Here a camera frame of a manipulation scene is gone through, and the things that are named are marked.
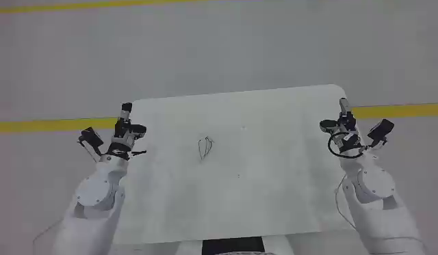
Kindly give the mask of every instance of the robot forearm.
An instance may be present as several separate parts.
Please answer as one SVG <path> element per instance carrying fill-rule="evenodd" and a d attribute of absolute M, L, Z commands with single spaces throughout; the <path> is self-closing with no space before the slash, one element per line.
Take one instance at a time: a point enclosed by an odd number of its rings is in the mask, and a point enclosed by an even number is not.
<path fill-rule="evenodd" d="M 95 172 L 83 179 L 61 223 L 54 255 L 106 255 L 112 244 L 125 199 L 119 185 L 127 174 L 128 160 L 134 141 L 144 137 L 146 127 L 132 125 L 129 119 L 131 103 L 125 103 L 115 126 L 112 142 L 106 154 L 100 154 L 103 142 L 91 129 L 84 130 L 79 142 L 87 142 L 100 156 Z"/>
<path fill-rule="evenodd" d="M 342 190 L 353 228 L 370 254 L 425 254 L 415 221 L 397 194 L 392 176 L 375 164 L 377 157 L 371 153 L 386 143 L 385 136 L 394 124 L 383 120 L 368 134 L 372 144 L 364 146 L 348 102 L 342 98 L 339 103 L 342 111 L 338 121 L 324 120 L 320 126 L 331 134 L 328 148 L 340 158 L 346 173 Z M 339 154 L 330 148 L 331 141 Z"/>

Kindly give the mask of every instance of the black cable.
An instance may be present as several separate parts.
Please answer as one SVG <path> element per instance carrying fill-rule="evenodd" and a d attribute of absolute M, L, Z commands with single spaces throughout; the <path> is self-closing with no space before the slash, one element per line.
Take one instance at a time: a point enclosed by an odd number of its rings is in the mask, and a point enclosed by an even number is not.
<path fill-rule="evenodd" d="M 132 156 L 134 157 L 136 155 L 142 155 L 142 154 L 147 153 L 147 152 L 148 152 L 147 150 L 142 150 L 141 152 L 132 152 Z"/>
<path fill-rule="evenodd" d="M 335 139 L 335 137 L 337 137 L 338 135 L 348 135 L 348 134 L 350 134 L 350 133 L 347 133 L 347 132 L 345 132 L 345 131 L 340 131 L 340 132 L 338 132 L 338 133 L 335 133 L 335 134 L 333 134 L 333 135 L 330 135 L 330 138 L 328 139 L 329 141 L 328 141 L 328 144 L 327 144 L 328 150 L 330 150 L 330 152 L 331 152 L 332 155 L 335 155 L 335 156 L 337 156 L 337 157 L 341 157 L 341 158 L 356 159 L 356 158 L 361 157 L 361 156 L 363 155 L 362 152 L 360 152 L 359 154 L 357 154 L 357 155 L 351 157 L 351 156 L 348 156 L 348 155 L 341 155 L 341 154 L 339 154 L 339 153 L 334 152 L 334 151 L 331 149 L 331 142 Z"/>

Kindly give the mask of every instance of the white table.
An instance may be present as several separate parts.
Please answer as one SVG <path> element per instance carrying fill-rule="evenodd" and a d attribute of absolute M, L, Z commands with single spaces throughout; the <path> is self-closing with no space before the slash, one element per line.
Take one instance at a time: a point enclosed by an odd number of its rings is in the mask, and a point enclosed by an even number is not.
<path fill-rule="evenodd" d="M 337 119 L 336 85 L 137 100 L 146 137 L 123 184 L 115 243 L 161 243 L 347 228 L 343 172 L 319 122 Z M 198 140 L 213 147 L 200 161 Z M 339 195 L 342 211 L 348 209 Z"/>

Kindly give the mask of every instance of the white cable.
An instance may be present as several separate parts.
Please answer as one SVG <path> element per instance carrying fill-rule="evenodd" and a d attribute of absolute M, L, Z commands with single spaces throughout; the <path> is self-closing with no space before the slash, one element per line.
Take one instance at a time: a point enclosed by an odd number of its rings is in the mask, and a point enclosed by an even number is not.
<path fill-rule="evenodd" d="M 35 243 L 36 240 L 38 240 L 38 238 L 40 238 L 42 235 L 46 234 L 50 229 L 56 227 L 64 218 L 59 218 L 56 222 L 54 222 L 53 224 L 51 224 L 49 227 L 47 227 L 45 230 L 43 230 L 42 232 L 38 233 L 34 240 L 32 240 L 32 255 L 35 255 Z"/>
<path fill-rule="evenodd" d="M 339 185 L 337 186 L 337 188 L 336 188 L 336 190 L 335 190 L 335 203 L 336 203 L 336 209 L 337 209 L 337 212 L 347 221 L 347 223 L 349 223 L 350 224 L 350 226 L 354 229 L 354 230 L 356 230 L 356 232 L 358 232 L 359 233 L 359 231 L 357 230 L 357 228 L 356 228 L 356 226 L 344 215 L 344 214 L 342 214 L 342 212 L 341 212 L 341 210 L 339 209 L 339 203 L 338 203 L 338 201 L 337 201 L 337 193 L 339 192 L 339 188 L 341 187 L 341 185 L 342 185 L 342 183 L 344 182 L 344 180 L 345 180 L 345 178 L 347 177 L 347 174 L 345 174 L 344 175 L 344 177 L 342 177 L 342 179 L 341 179 L 341 182 L 339 182 Z M 395 239 L 408 239 L 408 240 L 414 240 L 414 241 L 417 241 L 417 242 L 420 242 L 422 245 L 423 245 L 423 248 L 424 248 L 424 250 L 425 251 L 427 251 L 428 250 L 428 248 L 427 248 L 427 246 L 426 246 L 426 244 L 422 241 L 422 240 L 420 240 L 420 239 L 418 239 L 418 238 L 415 238 L 415 237 L 410 237 L 410 236 L 401 236 L 401 237 L 387 237 L 387 238 L 380 238 L 380 237 L 368 237 L 368 238 L 370 238 L 370 239 L 374 239 L 374 240 L 379 240 L 379 241 L 386 241 L 386 240 L 395 240 Z"/>

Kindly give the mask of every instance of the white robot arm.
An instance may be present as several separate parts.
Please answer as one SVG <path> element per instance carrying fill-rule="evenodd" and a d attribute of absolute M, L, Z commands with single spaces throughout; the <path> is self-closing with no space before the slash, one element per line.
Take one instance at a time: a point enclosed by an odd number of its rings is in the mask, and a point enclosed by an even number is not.
<path fill-rule="evenodd" d="M 87 141 L 100 160 L 96 171 L 76 189 L 55 239 L 54 255 L 106 255 L 109 252 L 125 199 L 119 181 L 127 173 L 128 152 L 134 141 L 146 133 L 146 127 L 131 124 L 131 108 L 131 103 L 122 105 L 111 145 L 104 155 L 98 149 L 103 143 L 100 137 L 91 128 L 82 132 L 79 141 Z"/>
<path fill-rule="evenodd" d="M 370 254 L 425 254 L 415 221 L 397 194 L 392 176 L 375 164 L 371 152 L 386 143 L 386 134 L 394 127 L 382 120 L 368 134 L 373 142 L 361 143 L 356 120 L 345 98 L 339 101 L 339 119 L 323 120 L 320 128 L 330 133 L 328 149 L 341 160 L 346 175 L 342 181 L 348 207 L 359 233 Z M 331 149 L 331 142 L 339 153 Z"/>

